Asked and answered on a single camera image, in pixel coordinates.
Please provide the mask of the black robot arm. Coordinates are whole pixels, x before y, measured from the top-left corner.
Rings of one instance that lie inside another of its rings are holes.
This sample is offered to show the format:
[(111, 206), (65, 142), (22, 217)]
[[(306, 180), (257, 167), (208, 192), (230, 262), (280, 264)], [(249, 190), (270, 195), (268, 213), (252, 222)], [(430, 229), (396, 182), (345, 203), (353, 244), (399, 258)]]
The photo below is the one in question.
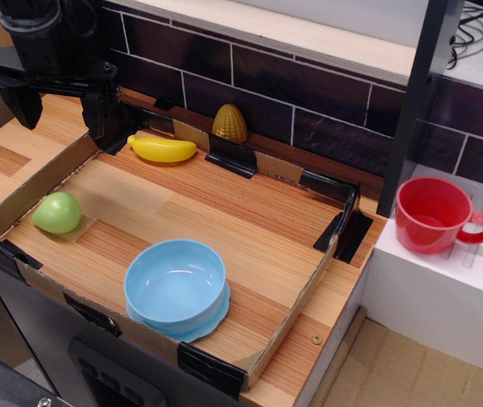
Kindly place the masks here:
[(98, 17), (87, 1), (0, 1), (0, 25), (12, 46), (0, 47), (0, 95), (32, 130), (42, 95), (79, 98), (90, 137), (105, 148), (119, 105), (117, 67), (92, 39)]

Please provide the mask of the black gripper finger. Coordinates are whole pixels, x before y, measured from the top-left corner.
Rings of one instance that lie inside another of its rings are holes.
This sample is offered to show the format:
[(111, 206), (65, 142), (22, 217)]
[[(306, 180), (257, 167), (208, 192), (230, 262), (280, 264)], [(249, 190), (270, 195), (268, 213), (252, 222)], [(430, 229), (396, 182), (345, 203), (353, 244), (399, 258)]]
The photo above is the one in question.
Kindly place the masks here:
[(80, 98), (82, 116), (94, 142), (113, 142), (119, 127), (120, 88), (90, 88)]
[(27, 87), (13, 88), (0, 83), (0, 95), (18, 122), (29, 130), (36, 128), (42, 115), (42, 99)]

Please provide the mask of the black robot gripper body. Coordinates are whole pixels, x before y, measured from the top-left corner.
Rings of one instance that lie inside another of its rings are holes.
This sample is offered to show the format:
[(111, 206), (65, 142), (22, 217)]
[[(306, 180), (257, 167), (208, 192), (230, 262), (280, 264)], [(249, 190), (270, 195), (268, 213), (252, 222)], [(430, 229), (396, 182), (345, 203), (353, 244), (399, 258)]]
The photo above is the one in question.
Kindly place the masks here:
[(60, 16), (0, 18), (13, 41), (0, 47), (0, 87), (83, 86), (109, 84), (115, 66), (80, 49), (78, 36)]

